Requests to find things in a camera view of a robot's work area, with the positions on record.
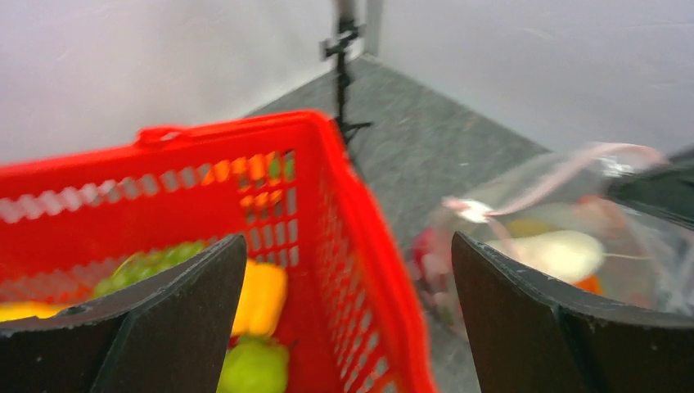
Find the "red plastic basket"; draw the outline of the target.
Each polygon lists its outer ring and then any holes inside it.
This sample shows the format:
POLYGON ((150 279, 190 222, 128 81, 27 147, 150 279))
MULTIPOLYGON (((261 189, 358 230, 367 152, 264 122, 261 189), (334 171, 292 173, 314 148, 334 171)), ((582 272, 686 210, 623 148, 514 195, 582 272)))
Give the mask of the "red plastic basket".
POLYGON ((276 337, 290 347, 289 391, 435 391, 408 273, 325 115, 161 126, 129 146, 1 168, 4 302, 79 305, 139 251, 230 235, 288 275, 276 337), (275 206, 242 208, 233 177, 201 185, 222 160, 271 151, 295 159, 275 206))

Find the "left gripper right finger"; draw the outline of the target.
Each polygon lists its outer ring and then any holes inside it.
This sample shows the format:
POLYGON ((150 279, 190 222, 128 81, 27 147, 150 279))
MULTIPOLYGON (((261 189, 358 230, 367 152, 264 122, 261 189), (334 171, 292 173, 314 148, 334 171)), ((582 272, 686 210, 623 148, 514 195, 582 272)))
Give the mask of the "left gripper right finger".
POLYGON ((482 391, 692 391, 692 318, 596 296, 462 233, 451 256, 482 391))

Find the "clear zip top bag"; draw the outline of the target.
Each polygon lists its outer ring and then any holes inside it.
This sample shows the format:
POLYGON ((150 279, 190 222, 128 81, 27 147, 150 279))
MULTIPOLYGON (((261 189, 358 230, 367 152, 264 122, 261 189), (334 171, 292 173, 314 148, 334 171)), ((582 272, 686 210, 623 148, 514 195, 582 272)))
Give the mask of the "clear zip top bag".
POLYGON ((602 296, 664 312, 693 313, 693 232, 606 198, 607 184, 658 164, 659 151, 630 143, 599 143, 571 153, 546 153, 462 195, 445 196, 428 227, 450 246, 448 290, 431 293, 416 282, 424 304, 449 329, 464 334, 453 277, 456 232, 485 244, 513 237, 505 225, 535 219, 595 237, 605 247, 596 274, 602 296))

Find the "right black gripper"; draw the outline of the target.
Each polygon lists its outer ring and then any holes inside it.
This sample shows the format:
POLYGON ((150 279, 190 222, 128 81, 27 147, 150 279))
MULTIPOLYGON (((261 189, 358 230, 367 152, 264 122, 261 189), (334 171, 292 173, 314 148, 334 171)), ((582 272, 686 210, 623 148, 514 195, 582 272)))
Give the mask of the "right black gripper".
POLYGON ((669 156, 667 164, 610 181, 606 198, 683 228, 692 228, 693 147, 669 156))

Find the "yellow toy lemon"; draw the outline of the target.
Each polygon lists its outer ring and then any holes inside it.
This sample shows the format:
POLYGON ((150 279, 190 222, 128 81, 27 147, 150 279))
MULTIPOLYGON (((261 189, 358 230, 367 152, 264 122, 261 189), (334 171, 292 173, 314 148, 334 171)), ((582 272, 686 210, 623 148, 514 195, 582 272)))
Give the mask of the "yellow toy lemon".
POLYGON ((505 228, 513 238, 534 237, 557 230, 556 226, 535 219, 514 219, 505 228))

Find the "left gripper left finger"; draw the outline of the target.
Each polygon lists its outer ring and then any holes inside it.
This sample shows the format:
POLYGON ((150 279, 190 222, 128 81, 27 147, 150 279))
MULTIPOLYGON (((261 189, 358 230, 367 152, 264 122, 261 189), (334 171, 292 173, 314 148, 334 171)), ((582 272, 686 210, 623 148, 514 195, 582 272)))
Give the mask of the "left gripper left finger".
POLYGON ((4 392, 213 392, 231 336, 246 241, 51 318, 1 326, 4 392))

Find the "white toy radish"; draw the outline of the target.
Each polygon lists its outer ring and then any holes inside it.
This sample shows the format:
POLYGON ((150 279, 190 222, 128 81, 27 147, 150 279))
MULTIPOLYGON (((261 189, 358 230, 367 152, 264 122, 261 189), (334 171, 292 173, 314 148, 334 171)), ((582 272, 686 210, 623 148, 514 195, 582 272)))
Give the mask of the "white toy radish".
POLYGON ((600 241, 573 230, 493 240, 485 244, 521 264, 569 284, 588 278, 605 260, 605 247, 600 241))

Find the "red toy apple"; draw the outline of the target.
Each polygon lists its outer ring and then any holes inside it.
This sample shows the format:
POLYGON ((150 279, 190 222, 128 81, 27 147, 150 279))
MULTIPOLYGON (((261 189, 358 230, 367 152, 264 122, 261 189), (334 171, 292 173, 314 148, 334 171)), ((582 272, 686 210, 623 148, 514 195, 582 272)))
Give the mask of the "red toy apple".
POLYGON ((415 237, 411 247, 410 271, 412 278, 426 291, 435 293, 448 290, 452 274, 450 246, 446 249, 439 234, 432 227, 425 228, 415 237))

